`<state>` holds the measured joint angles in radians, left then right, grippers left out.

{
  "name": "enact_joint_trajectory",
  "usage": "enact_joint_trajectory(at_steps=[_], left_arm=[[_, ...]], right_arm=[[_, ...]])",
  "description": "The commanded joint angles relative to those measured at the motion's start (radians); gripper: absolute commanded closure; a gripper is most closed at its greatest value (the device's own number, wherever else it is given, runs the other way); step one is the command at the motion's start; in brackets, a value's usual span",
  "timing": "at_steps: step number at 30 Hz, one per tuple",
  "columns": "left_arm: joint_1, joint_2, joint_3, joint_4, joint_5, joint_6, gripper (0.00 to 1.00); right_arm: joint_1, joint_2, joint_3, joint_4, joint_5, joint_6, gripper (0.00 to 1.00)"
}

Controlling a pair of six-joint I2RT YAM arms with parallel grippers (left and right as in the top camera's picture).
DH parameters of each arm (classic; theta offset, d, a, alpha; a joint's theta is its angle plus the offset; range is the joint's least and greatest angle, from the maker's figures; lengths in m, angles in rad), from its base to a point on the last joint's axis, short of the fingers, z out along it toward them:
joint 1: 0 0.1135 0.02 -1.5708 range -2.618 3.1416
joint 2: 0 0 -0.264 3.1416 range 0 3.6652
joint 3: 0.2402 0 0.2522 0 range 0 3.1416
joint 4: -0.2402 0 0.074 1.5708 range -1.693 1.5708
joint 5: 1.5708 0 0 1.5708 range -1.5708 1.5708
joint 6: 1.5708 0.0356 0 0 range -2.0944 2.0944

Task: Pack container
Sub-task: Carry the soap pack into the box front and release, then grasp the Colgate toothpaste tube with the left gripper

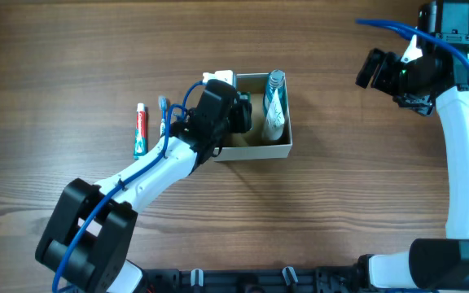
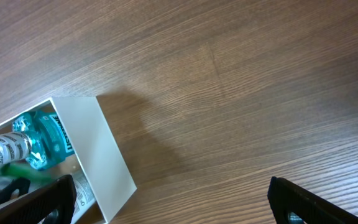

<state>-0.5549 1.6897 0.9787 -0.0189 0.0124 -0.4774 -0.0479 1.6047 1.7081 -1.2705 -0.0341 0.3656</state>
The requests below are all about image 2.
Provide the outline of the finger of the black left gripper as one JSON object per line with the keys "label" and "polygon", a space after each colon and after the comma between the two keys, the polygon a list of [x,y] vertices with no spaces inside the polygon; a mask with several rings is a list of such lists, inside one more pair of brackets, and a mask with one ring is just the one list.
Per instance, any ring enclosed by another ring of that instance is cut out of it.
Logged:
{"label": "finger of the black left gripper", "polygon": [[18,198],[29,192],[30,180],[23,177],[13,180],[5,188],[0,190],[0,204],[10,201],[13,197]]}

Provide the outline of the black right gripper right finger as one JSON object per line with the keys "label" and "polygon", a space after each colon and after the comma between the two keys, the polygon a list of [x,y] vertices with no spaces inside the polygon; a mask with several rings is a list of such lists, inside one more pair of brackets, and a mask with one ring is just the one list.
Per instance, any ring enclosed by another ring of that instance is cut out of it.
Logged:
{"label": "black right gripper right finger", "polygon": [[282,177],[273,176],[267,198],[277,223],[358,223],[358,217]]}

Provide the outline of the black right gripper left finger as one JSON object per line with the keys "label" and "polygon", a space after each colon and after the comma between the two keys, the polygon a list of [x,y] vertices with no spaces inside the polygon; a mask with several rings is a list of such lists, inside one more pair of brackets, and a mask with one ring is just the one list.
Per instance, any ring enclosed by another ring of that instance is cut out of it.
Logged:
{"label": "black right gripper left finger", "polygon": [[0,223],[70,223],[76,189],[71,175],[63,175],[33,192],[0,204]]}

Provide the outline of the green white soap box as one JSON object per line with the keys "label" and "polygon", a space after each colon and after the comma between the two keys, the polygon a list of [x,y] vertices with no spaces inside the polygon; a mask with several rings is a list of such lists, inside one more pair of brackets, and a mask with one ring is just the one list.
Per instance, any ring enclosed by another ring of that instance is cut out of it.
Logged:
{"label": "green white soap box", "polygon": [[2,177],[13,179],[22,177],[31,182],[50,182],[54,179],[48,172],[36,170],[25,163],[10,163],[0,166],[0,178]]}

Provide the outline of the white cream tube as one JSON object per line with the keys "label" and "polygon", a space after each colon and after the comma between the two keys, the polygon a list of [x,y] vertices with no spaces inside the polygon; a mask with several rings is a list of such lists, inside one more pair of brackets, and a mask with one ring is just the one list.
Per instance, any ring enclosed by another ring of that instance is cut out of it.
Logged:
{"label": "white cream tube", "polygon": [[76,200],[71,219],[71,224],[74,224],[95,204],[96,199],[82,170],[74,171],[71,176],[76,189]]}

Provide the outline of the teal mouthwash bottle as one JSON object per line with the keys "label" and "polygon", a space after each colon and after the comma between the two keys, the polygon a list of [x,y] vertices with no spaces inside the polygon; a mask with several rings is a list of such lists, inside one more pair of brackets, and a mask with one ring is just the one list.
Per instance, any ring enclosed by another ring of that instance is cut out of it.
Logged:
{"label": "teal mouthwash bottle", "polygon": [[13,120],[11,132],[0,134],[0,166],[24,159],[36,170],[47,170],[73,154],[56,113],[23,113]]}

